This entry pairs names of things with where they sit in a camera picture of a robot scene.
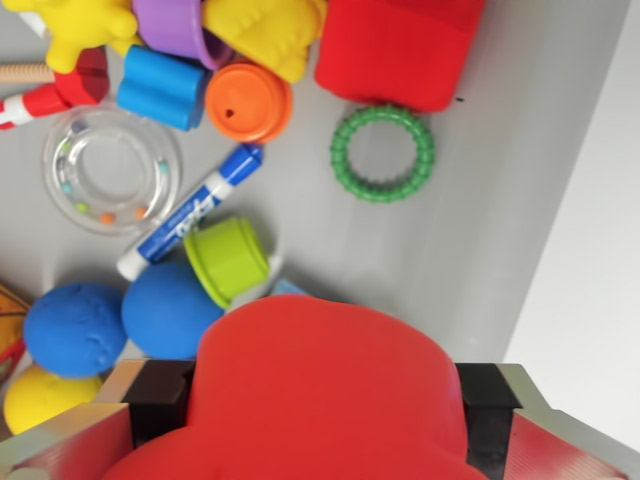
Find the blue marker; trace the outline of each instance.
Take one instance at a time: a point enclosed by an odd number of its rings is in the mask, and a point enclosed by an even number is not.
[[[241,144],[222,166],[205,178],[165,222],[127,250],[118,271],[134,281],[152,263],[159,262],[196,224],[227,198],[234,188],[262,165],[262,147]]]

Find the white wall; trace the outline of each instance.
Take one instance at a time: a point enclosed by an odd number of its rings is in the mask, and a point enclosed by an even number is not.
[[[554,408],[640,450],[640,1],[506,355]]]

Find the yellow rubber toy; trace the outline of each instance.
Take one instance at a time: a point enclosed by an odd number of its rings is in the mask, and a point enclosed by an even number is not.
[[[322,35],[326,0],[205,0],[204,27],[290,83],[304,76],[309,45]]]
[[[99,377],[61,378],[32,365],[7,390],[7,426],[14,435],[22,433],[76,405],[91,402],[101,386]]]
[[[2,0],[14,12],[37,12],[52,35],[47,65],[70,73],[82,50],[111,45],[120,55],[141,43],[131,0]]]

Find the blue block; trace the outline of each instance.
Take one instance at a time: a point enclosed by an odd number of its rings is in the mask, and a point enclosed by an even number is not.
[[[208,80],[202,67],[133,46],[124,61],[118,105],[187,131],[200,125]]]
[[[270,295],[287,295],[287,294],[295,294],[295,295],[307,295],[309,294],[302,290],[297,285],[291,283],[289,280],[280,279],[276,282],[271,290]]]

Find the marker label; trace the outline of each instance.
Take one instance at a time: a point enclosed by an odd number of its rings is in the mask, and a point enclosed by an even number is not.
[[[138,253],[151,263],[159,262],[195,223],[219,204],[220,200],[203,185],[138,247]]]

